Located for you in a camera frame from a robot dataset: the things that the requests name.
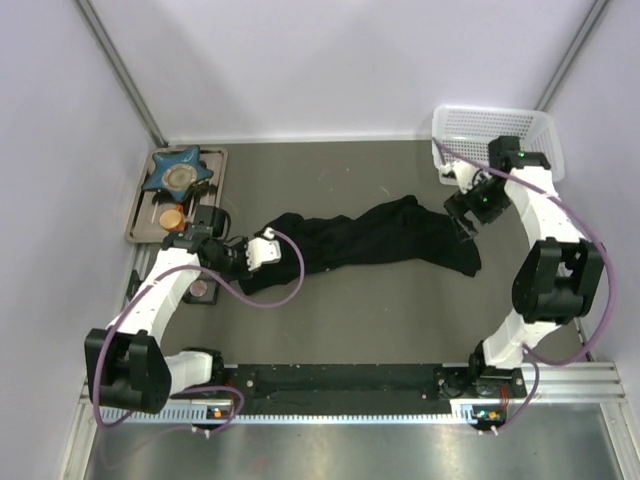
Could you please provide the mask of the black floral t-shirt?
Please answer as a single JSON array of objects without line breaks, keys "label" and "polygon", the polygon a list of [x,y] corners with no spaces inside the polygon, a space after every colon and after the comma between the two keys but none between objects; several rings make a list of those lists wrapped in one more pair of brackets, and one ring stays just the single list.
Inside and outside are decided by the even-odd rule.
[{"label": "black floral t-shirt", "polygon": [[357,218],[305,218],[287,212],[268,226],[296,244],[306,275],[409,260],[422,260],[467,277],[482,268],[476,244],[461,240],[447,215],[425,208],[413,195],[379,204]]}]

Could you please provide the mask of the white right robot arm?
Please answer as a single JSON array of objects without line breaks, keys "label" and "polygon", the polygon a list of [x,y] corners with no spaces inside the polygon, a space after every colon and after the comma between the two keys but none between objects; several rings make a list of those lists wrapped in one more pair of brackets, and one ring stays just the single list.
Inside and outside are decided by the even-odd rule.
[{"label": "white right robot arm", "polygon": [[469,357],[470,381],[507,379],[521,367],[526,348],[590,311],[604,261],[556,204],[544,153],[524,150],[516,136],[491,140],[486,165],[465,161],[444,145],[437,150],[451,158],[439,172],[457,187],[444,207],[460,238],[475,237],[477,224],[495,221],[509,207],[527,236],[530,250],[512,284],[512,309]]}]

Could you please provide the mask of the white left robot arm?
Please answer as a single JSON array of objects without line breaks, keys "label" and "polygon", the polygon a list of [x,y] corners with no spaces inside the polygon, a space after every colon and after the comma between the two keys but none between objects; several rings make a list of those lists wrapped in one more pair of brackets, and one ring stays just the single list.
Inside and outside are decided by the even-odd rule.
[{"label": "white left robot arm", "polygon": [[168,228],[147,278],[123,311],[84,342],[95,409],[155,414],[168,399],[210,383],[220,362],[213,350],[187,348],[166,356],[160,345],[184,295],[206,271],[229,281],[248,271],[246,237],[227,237],[229,214],[199,207],[193,220]]}]

